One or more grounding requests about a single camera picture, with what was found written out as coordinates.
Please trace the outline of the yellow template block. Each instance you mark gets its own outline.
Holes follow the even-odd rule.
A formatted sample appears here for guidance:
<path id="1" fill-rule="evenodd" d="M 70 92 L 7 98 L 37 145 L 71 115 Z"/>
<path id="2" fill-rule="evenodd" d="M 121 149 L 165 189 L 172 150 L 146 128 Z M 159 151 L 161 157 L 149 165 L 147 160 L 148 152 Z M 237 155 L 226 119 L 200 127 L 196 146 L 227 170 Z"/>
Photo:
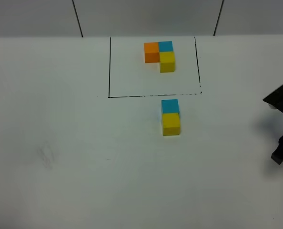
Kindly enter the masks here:
<path id="1" fill-rule="evenodd" d="M 160 52 L 160 73 L 172 73 L 175 71 L 174 52 Z"/>

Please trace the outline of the blue template block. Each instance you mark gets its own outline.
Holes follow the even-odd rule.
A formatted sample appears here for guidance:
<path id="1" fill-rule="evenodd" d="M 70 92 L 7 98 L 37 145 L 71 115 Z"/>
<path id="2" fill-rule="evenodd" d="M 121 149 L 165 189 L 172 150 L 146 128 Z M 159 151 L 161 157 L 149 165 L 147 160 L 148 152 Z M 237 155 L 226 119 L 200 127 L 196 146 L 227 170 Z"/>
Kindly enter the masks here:
<path id="1" fill-rule="evenodd" d="M 158 42 L 159 52 L 172 52 L 173 44 L 172 41 Z"/>

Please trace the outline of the orange template block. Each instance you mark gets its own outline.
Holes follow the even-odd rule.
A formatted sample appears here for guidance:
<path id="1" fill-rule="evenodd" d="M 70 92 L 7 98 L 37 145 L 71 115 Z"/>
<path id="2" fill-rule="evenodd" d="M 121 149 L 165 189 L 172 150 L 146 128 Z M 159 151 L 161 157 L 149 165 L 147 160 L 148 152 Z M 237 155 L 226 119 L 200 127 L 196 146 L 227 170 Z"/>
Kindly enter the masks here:
<path id="1" fill-rule="evenodd" d="M 144 59 L 145 63 L 160 62 L 160 52 L 158 42 L 144 43 Z"/>

